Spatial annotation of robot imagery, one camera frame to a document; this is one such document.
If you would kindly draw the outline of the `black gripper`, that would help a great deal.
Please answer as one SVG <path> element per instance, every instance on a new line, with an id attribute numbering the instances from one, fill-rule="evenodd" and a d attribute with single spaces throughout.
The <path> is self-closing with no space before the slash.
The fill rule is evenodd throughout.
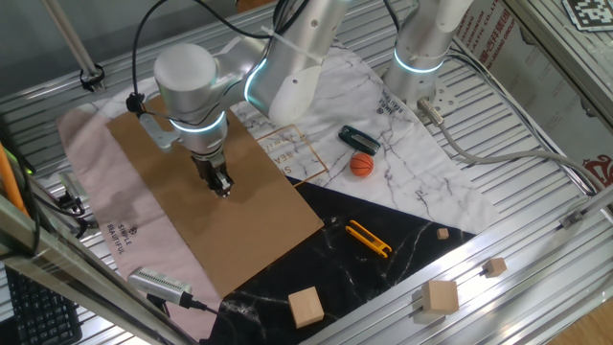
<path id="1" fill-rule="evenodd" d="M 223 153 L 214 153 L 203 156 L 192 155 L 198 175 L 206 180 L 210 190 L 216 191 L 219 196 L 227 196 L 231 193 L 234 181 L 226 172 L 226 161 Z"/>

